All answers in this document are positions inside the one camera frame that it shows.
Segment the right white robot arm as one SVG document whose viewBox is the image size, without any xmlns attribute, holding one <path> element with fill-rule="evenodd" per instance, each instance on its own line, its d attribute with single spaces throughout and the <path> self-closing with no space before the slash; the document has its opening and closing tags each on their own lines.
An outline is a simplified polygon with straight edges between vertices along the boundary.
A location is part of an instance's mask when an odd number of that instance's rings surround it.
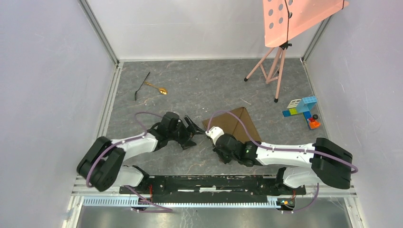
<svg viewBox="0 0 403 228">
<path fill-rule="evenodd" d="M 350 152 L 326 138 L 303 145 L 275 145 L 266 142 L 241 142 L 223 132 L 207 133 L 214 151 L 224 163 L 234 160 L 252 166 L 281 165 L 274 186 L 286 194 L 302 185 L 322 182 L 336 189 L 349 189 L 355 171 Z"/>
</svg>

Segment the black fork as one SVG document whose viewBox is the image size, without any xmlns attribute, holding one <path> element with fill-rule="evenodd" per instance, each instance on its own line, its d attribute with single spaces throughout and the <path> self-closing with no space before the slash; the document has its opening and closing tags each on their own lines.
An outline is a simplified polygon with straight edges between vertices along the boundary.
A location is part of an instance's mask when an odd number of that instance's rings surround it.
<svg viewBox="0 0 403 228">
<path fill-rule="evenodd" d="M 139 88 L 135 91 L 134 93 L 134 100 L 137 101 L 138 98 L 138 92 L 140 91 L 140 89 L 142 88 L 142 86 L 144 85 L 144 83 L 146 82 L 148 76 L 150 75 L 151 72 L 148 72 L 146 77 L 144 78 L 143 82 L 140 84 Z"/>
</svg>

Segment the gold spoon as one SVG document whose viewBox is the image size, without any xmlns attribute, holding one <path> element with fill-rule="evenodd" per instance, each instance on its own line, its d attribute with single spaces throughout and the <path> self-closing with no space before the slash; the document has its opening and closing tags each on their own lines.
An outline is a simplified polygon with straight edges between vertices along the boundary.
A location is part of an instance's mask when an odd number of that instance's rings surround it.
<svg viewBox="0 0 403 228">
<path fill-rule="evenodd" d="M 153 84 L 151 84 L 151 83 L 149 83 L 149 82 L 144 82 L 144 84 L 147 85 L 147 86 L 151 86 L 151 87 L 153 87 L 153 88 L 156 88 L 156 89 L 157 89 L 161 94 L 163 94 L 163 95 L 167 95 L 167 94 L 168 94 L 167 89 L 164 88 L 164 87 L 158 87 L 158 86 L 153 85 Z"/>
</svg>

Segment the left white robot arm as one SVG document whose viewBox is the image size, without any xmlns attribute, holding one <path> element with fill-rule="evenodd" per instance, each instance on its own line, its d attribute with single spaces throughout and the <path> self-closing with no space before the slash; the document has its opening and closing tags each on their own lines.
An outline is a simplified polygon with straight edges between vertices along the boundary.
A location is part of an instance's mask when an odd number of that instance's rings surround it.
<svg viewBox="0 0 403 228">
<path fill-rule="evenodd" d="M 174 112 L 166 112 L 160 121 L 143 132 L 123 139 L 98 137 L 77 165 L 77 173 L 86 180 L 86 186 L 99 192 L 114 185 L 129 185 L 137 193 L 149 189 L 149 180 L 139 168 L 124 166 L 124 161 L 137 155 L 155 152 L 168 142 L 177 142 L 183 150 L 196 145 L 192 138 L 205 134 L 189 116 L 183 119 Z"/>
</svg>

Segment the brown cloth napkin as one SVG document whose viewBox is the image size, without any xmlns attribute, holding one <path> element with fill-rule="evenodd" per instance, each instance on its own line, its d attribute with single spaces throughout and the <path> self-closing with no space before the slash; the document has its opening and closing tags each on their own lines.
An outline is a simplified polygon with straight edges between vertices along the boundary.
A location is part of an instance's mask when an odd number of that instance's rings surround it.
<svg viewBox="0 0 403 228">
<path fill-rule="evenodd" d="M 230 111 L 235 114 L 245 125 L 249 135 L 255 141 L 261 141 L 261 137 L 253 123 L 246 107 L 239 107 Z M 250 141 L 241 123 L 232 115 L 222 113 L 215 116 L 210 124 L 211 127 L 220 127 L 225 133 L 233 135 L 237 140 L 245 143 Z"/>
</svg>

